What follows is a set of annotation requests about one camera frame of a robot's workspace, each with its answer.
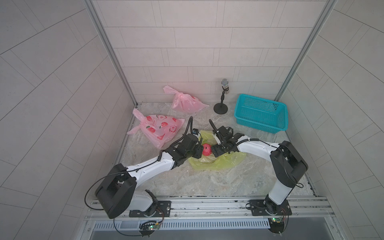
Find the yellow-green plastic bag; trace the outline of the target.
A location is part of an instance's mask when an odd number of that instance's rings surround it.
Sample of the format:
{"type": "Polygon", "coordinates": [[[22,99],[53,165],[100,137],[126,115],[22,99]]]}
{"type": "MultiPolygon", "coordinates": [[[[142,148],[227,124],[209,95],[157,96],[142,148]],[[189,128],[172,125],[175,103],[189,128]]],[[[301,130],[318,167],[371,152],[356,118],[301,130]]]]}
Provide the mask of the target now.
{"type": "MultiPolygon", "coordinates": [[[[217,143],[213,133],[209,131],[200,131],[199,140],[200,139],[203,139],[203,145],[208,144],[211,147],[217,143]]],[[[225,153],[224,155],[216,158],[213,153],[211,153],[209,156],[202,155],[199,159],[190,157],[188,161],[192,168],[196,171],[221,171],[234,168],[239,165],[246,158],[246,156],[246,153],[232,152],[230,154],[225,153]]]]}

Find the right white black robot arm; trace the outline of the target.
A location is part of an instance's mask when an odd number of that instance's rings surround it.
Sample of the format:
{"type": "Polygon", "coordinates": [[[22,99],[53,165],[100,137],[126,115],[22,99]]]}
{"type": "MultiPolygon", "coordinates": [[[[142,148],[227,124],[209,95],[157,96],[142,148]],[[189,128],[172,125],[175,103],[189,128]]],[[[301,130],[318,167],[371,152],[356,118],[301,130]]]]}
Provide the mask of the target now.
{"type": "Polygon", "coordinates": [[[232,128],[224,126],[217,128],[212,120],[209,120],[209,123],[217,141],[217,144],[212,146],[215,157],[240,152],[255,155],[272,163],[277,180],[267,194],[262,209],[269,215],[277,215],[289,194],[299,185],[299,181],[307,172],[309,167],[306,161],[288,141],[280,144],[268,143],[241,133],[234,134],[232,128]]]}

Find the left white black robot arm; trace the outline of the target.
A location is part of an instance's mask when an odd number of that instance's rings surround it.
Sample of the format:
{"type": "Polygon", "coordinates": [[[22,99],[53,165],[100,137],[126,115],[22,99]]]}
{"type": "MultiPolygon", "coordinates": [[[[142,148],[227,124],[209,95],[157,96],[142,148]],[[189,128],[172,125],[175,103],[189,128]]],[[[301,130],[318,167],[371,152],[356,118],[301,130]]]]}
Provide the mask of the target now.
{"type": "Polygon", "coordinates": [[[187,128],[178,140],[168,148],[161,150],[157,157],[135,166],[125,167],[117,164],[97,183],[95,196],[109,219],[120,216],[126,210],[139,211],[145,216],[152,216],[158,208],[158,200],[149,191],[137,192],[136,189],[151,178],[173,170],[190,158],[201,157],[203,146],[198,138],[199,131],[193,129],[193,117],[190,117],[187,128]]]}

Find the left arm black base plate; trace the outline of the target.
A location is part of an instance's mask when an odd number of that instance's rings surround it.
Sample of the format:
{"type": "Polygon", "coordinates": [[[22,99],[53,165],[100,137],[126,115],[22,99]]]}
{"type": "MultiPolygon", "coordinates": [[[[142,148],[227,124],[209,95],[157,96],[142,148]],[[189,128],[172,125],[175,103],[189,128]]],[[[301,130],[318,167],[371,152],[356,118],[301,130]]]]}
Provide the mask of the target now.
{"type": "Polygon", "coordinates": [[[157,201],[150,205],[150,207],[142,212],[139,210],[132,210],[129,213],[130,218],[156,218],[156,217],[169,217],[171,211],[171,201],[157,201]]]}

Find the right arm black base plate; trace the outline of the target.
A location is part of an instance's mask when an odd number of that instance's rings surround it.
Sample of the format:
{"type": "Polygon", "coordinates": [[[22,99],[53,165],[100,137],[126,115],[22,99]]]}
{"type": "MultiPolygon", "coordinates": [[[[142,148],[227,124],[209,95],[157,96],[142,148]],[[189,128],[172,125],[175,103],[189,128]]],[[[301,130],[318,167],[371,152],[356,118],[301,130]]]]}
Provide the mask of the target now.
{"type": "Polygon", "coordinates": [[[277,205],[270,199],[249,200],[246,209],[252,212],[253,216],[291,216],[292,210],[288,200],[284,200],[281,205],[277,205]]]}

